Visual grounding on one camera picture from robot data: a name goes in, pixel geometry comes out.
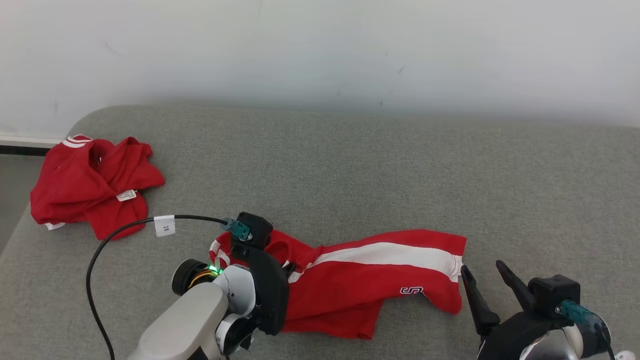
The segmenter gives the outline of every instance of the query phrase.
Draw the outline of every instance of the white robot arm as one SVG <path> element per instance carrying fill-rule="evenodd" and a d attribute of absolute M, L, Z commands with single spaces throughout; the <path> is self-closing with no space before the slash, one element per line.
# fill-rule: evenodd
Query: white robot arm
<path fill-rule="evenodd" d="M 176 274 L 192 262 L 185 261 Z M 213 282 L 194 285 L 154 321 L 129 360 L 224 359 L 245 341 L 250 345 L 252 332 L 238 330 L 249 321 L 255 301 L 249 269 L 229 266 Z"/>
<path fill-rule="evenodd" d="M 181 295 L 142 334 L 129 360 L 217 360 L 248 348 L 255 329 L 276 335 L 284 327 L 289 299 L 287 272 L 264 248 L 273 226 L 240 213 L 249 232 L 232 232 L 231 255 L 248 268 L 224 271 L 189 259 L 176 269 L 172 290 Z"/>

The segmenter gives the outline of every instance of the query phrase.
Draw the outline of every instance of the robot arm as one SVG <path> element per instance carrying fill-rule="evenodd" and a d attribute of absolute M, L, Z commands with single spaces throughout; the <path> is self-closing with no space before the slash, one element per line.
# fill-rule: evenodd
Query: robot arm
<path fill-rule="evenodd" d="M 533 278 L 527 286 L 502 261 L 496 261 L 496 267 L 522 312 L 500 323 L 471 271 L 462 267 L 469 308 L 480 335 L 478 360 L 578 360 L 606 352 L 612 360 L 635 360 L 631 352 L 613 356 L 607 324 L 580 305 L 580 284 L 556 275 Z"/>
<path fill-rule="evenodd" d="M 248 348 L 259 329 L 276 335 L 284 326 L 289 283 L 278 262 L 264 248 L 273 226 L 241 213 L 230 226 L 232 256 L 248 268 L 211 269 L 197 260 L 180 264 L 172 290 L 181 295 L 142 334 L 129 360 L 217 360 Z"/>

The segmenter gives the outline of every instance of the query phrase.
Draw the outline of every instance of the red garment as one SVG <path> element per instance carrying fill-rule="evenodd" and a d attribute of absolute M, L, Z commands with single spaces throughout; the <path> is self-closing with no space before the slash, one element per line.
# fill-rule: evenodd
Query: red garment
<path fill-rule="evenodd" d="M 118 145 L 84 135 L 68 137 L 44 159 L 31 191 L 31 215 L 38 224 L 87 221 L 96 238 L 104 240 L 119 227 L 147 217 L 140 193 L 122 202 L 116 196 L 164 184 L 160 171 L 148 162 L 152 154 L 149 144 L 133 137 Z M 122 231 L 114 240 L 143 227 Z"/>
<path fill-rule="evenodd" d="M 458 276 L 467 240 L 430 230 L 384 233 L 332 246 L 312 248 L 280 231 L 271 233 L 266 252 L 289 276 L 284 331 L 323 332 L 340 338 L 371 339 L 384 299 L 422 293 L 437 308 L 462 308 Z M 221 267 L 242 263 L 229 258 L 230 234 L 211 245 Z"/>

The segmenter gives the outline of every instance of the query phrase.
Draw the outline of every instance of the floor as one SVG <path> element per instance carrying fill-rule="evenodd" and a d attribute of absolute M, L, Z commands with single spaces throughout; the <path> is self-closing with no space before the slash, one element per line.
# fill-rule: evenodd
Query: floor
<path fill-rule="evenodd" d="M 29 204 L 44 157 L 0 154 L 0 254 Z"/>

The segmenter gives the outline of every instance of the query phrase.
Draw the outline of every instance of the crumpled red shirt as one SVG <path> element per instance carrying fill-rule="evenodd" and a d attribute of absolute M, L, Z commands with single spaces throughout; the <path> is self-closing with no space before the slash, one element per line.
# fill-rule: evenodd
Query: crumpled red shirt
<path fill-rule="evenodd" d="M 138 190 L 164 184 L 164 177 L 148 162 L 151 146 L 128 137 L 118 145 L 84 135 L 68 137 L 45 157 L 31 191 L 31 215 L 38 224 L 87 221 L 96 238 L 147 217 L 147 203 Z M 134 190 L 135 197 L 117 195 Z M 114 237 L 139 231 L 140 224 Z"/>

